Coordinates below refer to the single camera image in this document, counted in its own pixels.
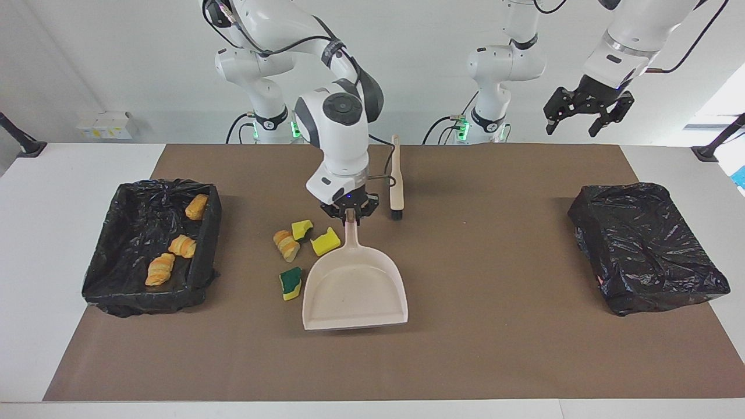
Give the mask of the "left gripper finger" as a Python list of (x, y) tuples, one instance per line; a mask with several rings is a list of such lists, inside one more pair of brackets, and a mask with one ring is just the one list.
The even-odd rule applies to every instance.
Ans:
[(591, 108), (598, 114), (598, 117), (588, 128), (589, 136), (594, 138), (608, 125), (623, 121), (634, 102), (635, 98), (631, 92), (622, 92), (617, 99), (607, 103), (595, 99)]
[(553, 134), (559, 122), (575, 114), (577, 114), (576, 93), (567, 88), (558, 87), (544, 106), (544, 116), (547, 119), (546, 133)]

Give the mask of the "notched yellow sponge piece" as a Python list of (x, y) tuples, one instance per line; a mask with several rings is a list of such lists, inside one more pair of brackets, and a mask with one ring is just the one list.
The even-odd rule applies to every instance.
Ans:
[(326, 254), (337, 250), (342, 246), (342, 241), (336, 231), (329, 226), (325, 233), (317, 236), (315, 239), (311, 239), (311, 247), (314, 254), (317, 257), (323, 257)]

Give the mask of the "beige brush with black bristles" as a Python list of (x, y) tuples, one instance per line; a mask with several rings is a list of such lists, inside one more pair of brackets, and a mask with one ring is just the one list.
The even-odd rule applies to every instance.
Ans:
[(403, 219), (403, 210), (405, 208), (405, 196), (404, 196), (404, 180), (402, 175), (402, 164), (401, 164), (401, 139), (397, 134), (392, 136), (392, 141), (395, 146), (393, 156), (391, 160), (391, 177), (395, 183), (389, 188), (389, 209), (391, 210), (391, 217), (394, 221), (401, 221)]

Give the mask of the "cut orange striped croissant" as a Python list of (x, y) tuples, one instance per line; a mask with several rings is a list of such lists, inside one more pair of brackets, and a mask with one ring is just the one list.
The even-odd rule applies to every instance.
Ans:
[(272, 241), (276, 244), (276, 248), (282, 255), (283, 260), (288, 263), (296, 259), (296, 255), (301, 249), (300, 243), (295, 241), (293, 233), (289, 230), (277, 231), (272, 237)]

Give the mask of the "beige plastic dustpan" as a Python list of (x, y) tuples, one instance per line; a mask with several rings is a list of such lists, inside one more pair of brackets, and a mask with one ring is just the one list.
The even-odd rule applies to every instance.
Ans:
[(305, 284), (306, 331), (345, 331), (408, 321), (405, 286), (394, 260), (359, 242), (354, 210), (346, 210), (344, 244), (320, 257)]

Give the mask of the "green and yellow sponge piece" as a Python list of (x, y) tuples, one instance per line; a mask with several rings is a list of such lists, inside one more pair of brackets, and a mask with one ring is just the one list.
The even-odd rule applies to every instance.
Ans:
[(290, 301), (300, 296), (301, 284), (303, 284), (303, 269), (294, 267), (282, 272), (279, 274), (279, 280), (284, 301)]

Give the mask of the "small striped croissant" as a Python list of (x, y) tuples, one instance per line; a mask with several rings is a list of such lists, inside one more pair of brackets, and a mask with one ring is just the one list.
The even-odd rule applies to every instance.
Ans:
[(168, 247), (168, 252), (184, 259), (191, 259), (194, 257), (197, 247), (197, 242), (186, 236), (179, 235), (176, 237)]

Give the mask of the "long pale croissant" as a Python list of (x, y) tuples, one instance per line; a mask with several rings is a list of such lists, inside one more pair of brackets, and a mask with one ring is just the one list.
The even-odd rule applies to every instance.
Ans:
[(169, 281), (174, 265), (175, 255), (173, 254), (161, 254), (152, 260), (147, 268), (146, 286), (160, 286)]

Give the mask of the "bin covered by black bag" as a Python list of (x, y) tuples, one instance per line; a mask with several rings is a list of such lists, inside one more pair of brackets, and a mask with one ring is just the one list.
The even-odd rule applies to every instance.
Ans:
[(660, 184), (583, 186), (567, 216), (617, 316), (668, 312), (731, 292)]

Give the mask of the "open bin with black bag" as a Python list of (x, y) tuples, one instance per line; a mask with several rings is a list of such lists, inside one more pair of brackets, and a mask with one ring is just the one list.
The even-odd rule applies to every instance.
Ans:
[[(207, 194), (200, 221), (185, 209), (197, 194)], [(97, 241), (81, 294), (107, 315), (165, 315), (205, 302), (216, 277), (215, 253), (222, 203), (213, 184), (193, 180), (141, 180), (117, 188)], [(169, 281), (147, 287), (147, 268), (179, 235), (197, 242), (194, 257), (175, 257)]]

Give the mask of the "black stand with clamp base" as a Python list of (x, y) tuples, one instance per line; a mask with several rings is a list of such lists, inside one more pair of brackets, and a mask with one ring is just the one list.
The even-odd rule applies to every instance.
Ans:
[(745, 112), (742, 112), (734, 122), (721, 130), (710, 143), (703, 146), (692, 146), (691, 151), (701, 162), (719, 162), (715, 156), (716, 149), (731, 140), (735, 133), (743, 130), (743, 127), (745, 127)]
[(16, 127), (3, 112), (0, 112), (0, 127), (11, 136), (20, 146), (21, 151), (17, 154), (19, 158), (34, 158), (41, 154), (48, 145), (47, 141), (39, 141), (26, 133), (26, 131)]

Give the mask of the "brown table mat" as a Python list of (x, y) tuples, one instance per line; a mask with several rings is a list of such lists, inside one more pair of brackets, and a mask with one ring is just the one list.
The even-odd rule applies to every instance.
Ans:
[(745, 364), (710, 305), (617, 317), (567, 216), (581, 187), (637, 178), (611, 145), (403, 148), (406, 207), (362, 221), (405, 283), (404, 325), (311, 332), (272, 235), (331, 221), (305, 189), (309, 145), (169, 145), (155, 178), (216, 185), (219, 272), (168, 315), (90, 307), (45, 394), (93, 400), (745, 397)]

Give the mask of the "white wall socket boxes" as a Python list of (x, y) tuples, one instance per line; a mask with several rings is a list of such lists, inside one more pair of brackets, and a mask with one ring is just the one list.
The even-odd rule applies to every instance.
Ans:
[(86, 140), (133, 140), (138, 129), (130, 112), (99, 112), (83, 117), (76, 130)]

